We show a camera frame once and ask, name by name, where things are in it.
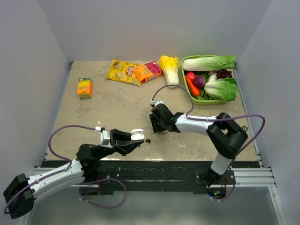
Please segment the white earbud charging case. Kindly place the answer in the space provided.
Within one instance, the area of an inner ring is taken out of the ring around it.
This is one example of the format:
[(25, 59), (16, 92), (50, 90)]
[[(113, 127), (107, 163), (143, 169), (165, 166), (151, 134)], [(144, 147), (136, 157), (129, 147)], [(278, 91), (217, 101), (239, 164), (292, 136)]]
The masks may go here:
[(145, 138), (144, 130), (140, 128), (131, 130), (130, 134), (132, 141), (143, 140)]

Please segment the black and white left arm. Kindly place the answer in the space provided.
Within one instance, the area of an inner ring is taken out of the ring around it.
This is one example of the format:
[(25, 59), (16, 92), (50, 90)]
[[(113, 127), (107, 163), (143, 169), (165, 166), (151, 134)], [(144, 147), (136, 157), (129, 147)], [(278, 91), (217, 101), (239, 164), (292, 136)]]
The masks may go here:
[(117, 129), (105, 130), (103, 127), (87, 127), (100, 134), (100, 144), (82, 144), (76, 159), (68, 159), (55, 153), (52, 138), (48, 139), (49, 151), (67, 163), (48, 172), (29, 176), (17, 175), (3, 192), (6, 206), (4, 214), (12, 219), (22, 217), (33, 209), (34, 202), (39, 201), (61, 189), (75, 184), (92, 184), (97, 179), (97, 163), (117, 152), (122, 156), (131, 153), (144, 143), (144, 131), (134, 129), (122, 132)]

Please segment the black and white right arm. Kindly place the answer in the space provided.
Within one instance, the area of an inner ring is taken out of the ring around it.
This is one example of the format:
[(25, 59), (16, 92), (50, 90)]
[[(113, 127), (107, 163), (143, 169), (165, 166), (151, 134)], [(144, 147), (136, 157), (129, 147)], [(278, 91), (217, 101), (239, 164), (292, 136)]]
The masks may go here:
[(150, 121), (153, 132), (195, 133), (207, 135), (217, 150), (215, 160), (207, 172), (199, 177), (209, 187), (220, 184), (225, 179), (225, 172), (238, 155), (247, 133), (228, 114), (222, 112), (216, 117), (188, 116), (186, 113), (173, 114), (162, 102), (152, 102)]

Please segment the green plastic basket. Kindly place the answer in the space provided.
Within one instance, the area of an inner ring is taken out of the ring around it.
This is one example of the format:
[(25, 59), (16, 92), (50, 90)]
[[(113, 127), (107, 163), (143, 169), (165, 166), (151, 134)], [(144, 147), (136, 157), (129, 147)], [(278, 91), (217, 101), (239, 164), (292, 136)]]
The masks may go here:
[[(203, 89), (199, 89), (200, 92), (201, 92), (201, 95), (199, 97), (193, 97), (191, 92), (190, 92), (190, 89), (186, 83), (186, 79), (185, 79), (185, 76), (186, 76), (186, 73), (188, 71), (184, 70), (183, 68), (181, 68), (182, 70), (182, 74), (183, 74), (183, 81), (185, 83), (185, 86), (186, 86), (186, 89), (187, 91), (189, 92), (189, 94), (191, 95), (192, 97), (192, 100), (194, 101), (194, 103), (196, 105), (217, 105), (217, 104), (221, 104), (221, 103), (224, 103), (224, 102), (227, 102), (227, 101), (224, 101), (224, 100), (220, 100), (220, 99), (212, 99), (210, 96), (208, 96), (205, 91), (204, 91), (204, 88)], [(212, 71), (192, 71), (194, 72), (194, 74), (196, 76), (198, 75), (201, 75), (205, 78), (206, 82), (209, 78), (209, 75), (213, 74), (213, 73), (216, 73), (217, 74), (217, 70), (212, 70)]]

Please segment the orange red pepper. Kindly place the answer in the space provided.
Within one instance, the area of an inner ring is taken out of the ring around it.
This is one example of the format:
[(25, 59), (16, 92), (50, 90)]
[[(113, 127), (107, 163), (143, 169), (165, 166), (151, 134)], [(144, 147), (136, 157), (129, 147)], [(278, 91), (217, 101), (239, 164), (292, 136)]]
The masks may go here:
[(195, 98), (199, 97), (201, 95), (201, 92), (197, 87), (195, 87), (193, 80), (190, 79), (187, 75), (185, 76), (185, 79), (192, 96)]

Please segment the orange pink snack box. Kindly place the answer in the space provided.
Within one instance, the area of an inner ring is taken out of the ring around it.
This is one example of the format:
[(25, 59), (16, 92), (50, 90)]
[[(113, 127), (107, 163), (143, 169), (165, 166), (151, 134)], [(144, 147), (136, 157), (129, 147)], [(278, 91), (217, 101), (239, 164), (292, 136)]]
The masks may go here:
[(163, 71), (156, 61), (152, 61), (137, 66), (133, 73), (138, 81), (145, 83), (160, 77), (163, 74)]

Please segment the red apple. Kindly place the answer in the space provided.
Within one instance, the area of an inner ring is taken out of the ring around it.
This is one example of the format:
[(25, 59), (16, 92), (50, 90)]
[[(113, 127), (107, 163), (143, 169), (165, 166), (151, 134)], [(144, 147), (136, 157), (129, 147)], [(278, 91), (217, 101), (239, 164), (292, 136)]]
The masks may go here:
[(192, 82), (194, 82), (196, 75), (194, 74), (194, 72), (189, 71), (186, 73), (186, 77), (188, 77)]

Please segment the purple red onion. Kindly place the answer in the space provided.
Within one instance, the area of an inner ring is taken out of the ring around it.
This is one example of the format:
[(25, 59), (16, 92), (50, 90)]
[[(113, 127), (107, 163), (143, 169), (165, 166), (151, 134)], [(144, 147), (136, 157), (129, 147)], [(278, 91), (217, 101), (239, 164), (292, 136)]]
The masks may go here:
[(198, 75), (198, 76), (195, 77), (194, 85), (195, 85), (196, 88), (203, 89), (205, 84), (206, 84), (206, 80), (203, 76)]

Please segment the yellow white napa cabbage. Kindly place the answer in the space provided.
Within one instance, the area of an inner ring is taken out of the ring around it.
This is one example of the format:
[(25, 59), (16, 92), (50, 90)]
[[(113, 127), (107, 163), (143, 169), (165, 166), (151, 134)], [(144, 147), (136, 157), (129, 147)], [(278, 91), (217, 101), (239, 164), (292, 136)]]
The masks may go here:
[(175, 88), (179, 84), (178, 68), (179, 59), (178, 57), (161, 56), (159, 59), (159, 66), (162, 69), (166, 83), (169, 88)]

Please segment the yellow chips bag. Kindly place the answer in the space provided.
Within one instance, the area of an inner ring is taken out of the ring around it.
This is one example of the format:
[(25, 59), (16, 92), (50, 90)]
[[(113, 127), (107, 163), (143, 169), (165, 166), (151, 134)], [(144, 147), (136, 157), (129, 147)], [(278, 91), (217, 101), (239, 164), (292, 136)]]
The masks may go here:
[(113, 59), (107, 72), (106, 79), (141, 86), (141, 82), (134, 74), (139, 65), (127, 61)]

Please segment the orange yellow sponge pack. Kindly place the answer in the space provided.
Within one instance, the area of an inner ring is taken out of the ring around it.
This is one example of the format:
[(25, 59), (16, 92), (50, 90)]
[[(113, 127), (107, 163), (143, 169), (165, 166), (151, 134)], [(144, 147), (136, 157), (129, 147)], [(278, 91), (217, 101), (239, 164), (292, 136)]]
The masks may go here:
[(91, 99), (92, 80), (90, 78), (79, 78), (77, 84), (77, 95), (80, 100)]

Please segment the green leafy bok choy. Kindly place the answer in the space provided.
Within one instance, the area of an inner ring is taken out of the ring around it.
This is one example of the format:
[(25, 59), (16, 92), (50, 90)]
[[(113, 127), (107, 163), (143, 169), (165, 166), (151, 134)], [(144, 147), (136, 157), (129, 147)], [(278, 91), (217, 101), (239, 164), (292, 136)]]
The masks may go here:
[(204, 86), (204, 91), (212, 99), (234, 101), (239, 89), (234, 78), (226, 77), (217, 79), (217, 74), (213, 73), (209, 75)]

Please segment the purple grapes bunch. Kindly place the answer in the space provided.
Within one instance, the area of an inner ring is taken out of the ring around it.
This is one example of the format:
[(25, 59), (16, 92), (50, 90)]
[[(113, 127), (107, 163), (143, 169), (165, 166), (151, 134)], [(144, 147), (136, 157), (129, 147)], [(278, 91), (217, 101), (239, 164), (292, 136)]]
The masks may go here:
[(217, 71), (217, 79), (232, 78), (233, 72), (229, 69), (221, 69)]

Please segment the long green white cabbage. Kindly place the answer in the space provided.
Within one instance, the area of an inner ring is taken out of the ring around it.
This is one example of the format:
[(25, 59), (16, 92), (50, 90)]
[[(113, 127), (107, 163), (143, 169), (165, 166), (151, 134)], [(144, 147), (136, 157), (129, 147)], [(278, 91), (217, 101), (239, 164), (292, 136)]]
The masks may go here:
[(235, 55), (215, 56), (196, 55), (182, 60), (182, 68), (186, 71), (212, 71), (221, 69), (235, 69)]

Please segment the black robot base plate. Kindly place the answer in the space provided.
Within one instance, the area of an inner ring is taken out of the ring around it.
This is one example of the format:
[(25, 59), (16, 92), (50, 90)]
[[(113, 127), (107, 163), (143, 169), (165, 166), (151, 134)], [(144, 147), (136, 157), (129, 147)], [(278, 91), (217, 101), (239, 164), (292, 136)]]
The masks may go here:
[(80, 187), (84, 194), (113, 195), (128, 192), (192, 192), (206, 194), (208, 188), (235, 184), (229, 170), (217, 184), (209, 187), (199, 177), (210, 168), (204, 161), (105, 161), (97, 163), (93, 174), (84, 182), (96, 182), (96, 187)]

